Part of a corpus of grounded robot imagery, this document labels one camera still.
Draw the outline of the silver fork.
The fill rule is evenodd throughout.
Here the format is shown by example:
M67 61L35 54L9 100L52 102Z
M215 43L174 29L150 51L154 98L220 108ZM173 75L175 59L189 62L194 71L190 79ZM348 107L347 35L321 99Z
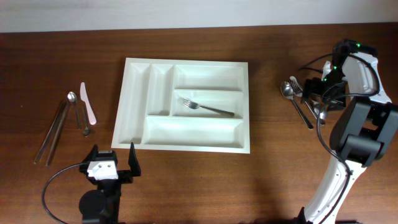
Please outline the silver fork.
M301 98L302 97L302 93L303 93L303 88L298 83L297 79L294 76L290 76L290 84L291 84L291 86L293 88L295 96ZM314 116L314 118L318 119L318 113L315 111L315 108L313 107L313 105L308 100L305 102L305 104L307 105L307 107L311 111L311 113Z
M199 108L202 108L202 109L206 109L206 110L209 110L209 111L213 111L215 113L225 114L226 116L231 116L231 117L235 116L235 114L233 112L225 111L225 110L219 110L219 109L216 109L216 108L211 108L211 107L208 107L208 106L200 105L200 104L198 104L198 103L196 103L194 101L191 101L189 99L186 99L186 98L180 98L180 102L181 102L182 105L186 106L187 108L193 109L193 110L197 110Z

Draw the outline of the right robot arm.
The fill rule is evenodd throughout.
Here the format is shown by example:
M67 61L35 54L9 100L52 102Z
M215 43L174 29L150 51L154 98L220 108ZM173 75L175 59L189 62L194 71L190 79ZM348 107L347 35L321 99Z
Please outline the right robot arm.
M314 96L319 111L341 110L327 144L317 117L317 136L330 154L315 196L301 208L294 223L336 223L336 216L359 176L383 158L397 132L397 105L383 89L375 47L343 39L333 46L320 78L305 81L303 103Z

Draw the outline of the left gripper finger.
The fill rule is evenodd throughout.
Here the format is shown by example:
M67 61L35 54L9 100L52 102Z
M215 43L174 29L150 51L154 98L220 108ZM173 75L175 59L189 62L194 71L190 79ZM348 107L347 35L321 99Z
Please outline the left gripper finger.
M129 159L128 164L130 167L131 175L133 177L140 177L141 176L141 167L137 160L136 150L134 147L134 143L132 142L129 149Z
M98 154L98 145L95 144L89 154L83 159L82 163L90 163L91 161L95 161Z

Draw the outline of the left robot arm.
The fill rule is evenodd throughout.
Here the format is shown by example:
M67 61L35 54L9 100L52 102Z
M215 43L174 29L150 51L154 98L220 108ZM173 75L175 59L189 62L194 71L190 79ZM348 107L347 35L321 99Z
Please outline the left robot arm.
M100 151L94 145L79 166L79 171L96 186L96 189L83 194L79 201L83 223L118 222L121 187L123 184L133 183L134 177L141 176L134 144L129 149L129 169L119 170L117 164L115 151Z

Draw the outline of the silver tablespoon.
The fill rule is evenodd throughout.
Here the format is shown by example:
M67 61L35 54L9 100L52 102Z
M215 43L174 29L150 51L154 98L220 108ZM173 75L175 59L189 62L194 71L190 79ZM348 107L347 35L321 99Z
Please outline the silver tablespoon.
M282 96L284 98L286 98L286 99L288 99L288 100L290 100L292 102L292 104L294 105L295 109L299 113L301 119L303 120L303 122L305 123L307 128L308 129L313 129L312 123L304 115L303 111L301 110L299 105L294 100L294 91L293 91L293 88L291 87L290 83L289 82L282 82L281 85L280 85L280 91L281 91L281 94L282 94Z
M314 101L314 100L310 100L310 103L313 105L313 107L315 108L315 111L318 113L318 115L320 115L321 116L321 121L320 121L320 124L321 125L324 125L325 124L325 122L324 122L324 119L326 119L326 117L327 117L327 112L326 111L324 111L324 112L320 112L320 109L321 109L321 104L319 103L319 102L317 102L317 101Z

